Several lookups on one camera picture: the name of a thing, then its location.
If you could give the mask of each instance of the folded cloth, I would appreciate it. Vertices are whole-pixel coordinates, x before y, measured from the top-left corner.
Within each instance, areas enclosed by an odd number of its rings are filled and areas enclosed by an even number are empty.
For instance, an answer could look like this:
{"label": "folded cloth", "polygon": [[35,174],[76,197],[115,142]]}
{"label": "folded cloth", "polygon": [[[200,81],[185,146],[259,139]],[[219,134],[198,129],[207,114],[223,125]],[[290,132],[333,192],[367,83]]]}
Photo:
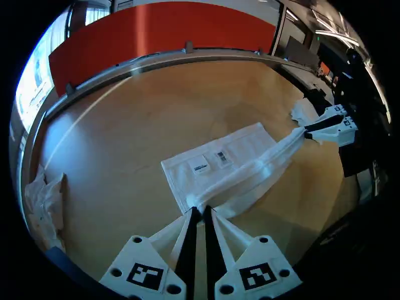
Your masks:
{"label": "folded cloth", "polygon": [[257,123],[161,162],[184,214],[211,205],[231,218],[253,205],[283,174],[304,129],[279,143]]}

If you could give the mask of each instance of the white label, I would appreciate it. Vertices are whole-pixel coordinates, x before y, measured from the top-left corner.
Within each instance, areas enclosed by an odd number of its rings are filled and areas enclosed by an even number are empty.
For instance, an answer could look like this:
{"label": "white label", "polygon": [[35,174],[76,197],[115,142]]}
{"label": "white label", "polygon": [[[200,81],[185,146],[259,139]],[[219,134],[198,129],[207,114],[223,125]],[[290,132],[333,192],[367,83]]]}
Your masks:
{"label": "white label", "polygon": [[203,155],[190,159],[188,163],[195,174],[201,174],[211,170],[209,163]]}
{"label": "white label", "polygon": [[218,151],[218,152],[216,152],[215,153],[215,156],[216,156],[216,158],[217,158],[217,161],[218,161],[218,165],[219,165],[219,167],[222,169],[222,168],[225,168],[225,167],[227,167],[227,166],[230,166],[231,164],[232,164],[232,160],[229,158],[229,156],[227,155],[227,153],[226,152],[224,152],[224,151]]}

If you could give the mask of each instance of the white cloth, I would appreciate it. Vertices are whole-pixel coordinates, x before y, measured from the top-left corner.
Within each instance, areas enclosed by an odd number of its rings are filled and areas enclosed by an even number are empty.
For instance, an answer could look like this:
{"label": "white cloth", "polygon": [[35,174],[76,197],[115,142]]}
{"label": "white cloth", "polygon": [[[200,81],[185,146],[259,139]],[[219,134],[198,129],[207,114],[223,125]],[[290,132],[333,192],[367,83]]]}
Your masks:
{"label": "white cloth", "polygon": [[232,218],[253,205],[283,174],[303,143],[304,128],[276,143],[261,123],[161,162],[184,214],[211,205]]}
{"label": "white cloth", "polygon": [[313,124],[319,118],[316,109],[307,98],[297,100],[290,114],[291,119],[297,121],[300,126]]}
{"label": "white cloth", "polygon": [[25,187],[25,203],[30,212],[30,224],[45,248],[55,246],[65,252],[64,242],[57,235],[57,230],[64,227],[63,197],[60,193],[63,177],[64,174],[61,174],[46,184],[45,171],[40,165],[34,181]]}

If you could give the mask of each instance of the wooden table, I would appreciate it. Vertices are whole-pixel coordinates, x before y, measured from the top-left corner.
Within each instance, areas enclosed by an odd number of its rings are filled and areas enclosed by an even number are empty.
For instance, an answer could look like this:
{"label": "wooden table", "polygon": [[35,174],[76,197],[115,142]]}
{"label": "wooden table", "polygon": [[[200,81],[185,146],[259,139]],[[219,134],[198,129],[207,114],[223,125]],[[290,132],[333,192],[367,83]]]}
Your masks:
{"label": "wooden table", "polygon": [[[279,141],[297,126],[289,113],[303,97],[262,63],[198,62],[136,74],[80,117],[113,86],[52,121],[41,154],[49,179],[66,174],[67,254],[96,280],[130,236],[149,237],[180,216],[162,160],[256,122]],[[338,146],[306,140],[281,179],[231,221],[272,236],[294,264],[326,225],[342,179]],[[207,292],[204,240],[200,227],[197,299]]]}

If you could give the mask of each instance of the red partition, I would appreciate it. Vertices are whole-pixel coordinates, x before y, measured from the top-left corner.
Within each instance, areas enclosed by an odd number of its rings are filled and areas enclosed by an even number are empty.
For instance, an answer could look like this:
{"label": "red partition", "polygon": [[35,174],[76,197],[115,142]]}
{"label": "red partition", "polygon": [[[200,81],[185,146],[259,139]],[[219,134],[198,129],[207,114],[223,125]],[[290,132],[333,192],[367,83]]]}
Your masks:
{"label": "red partition", "polygon": [[58,95],[130,59],[195,48],[269,51],[275,26],[231,8],[199,2],[158,2],[124,9],[75,32],[50,54]]}

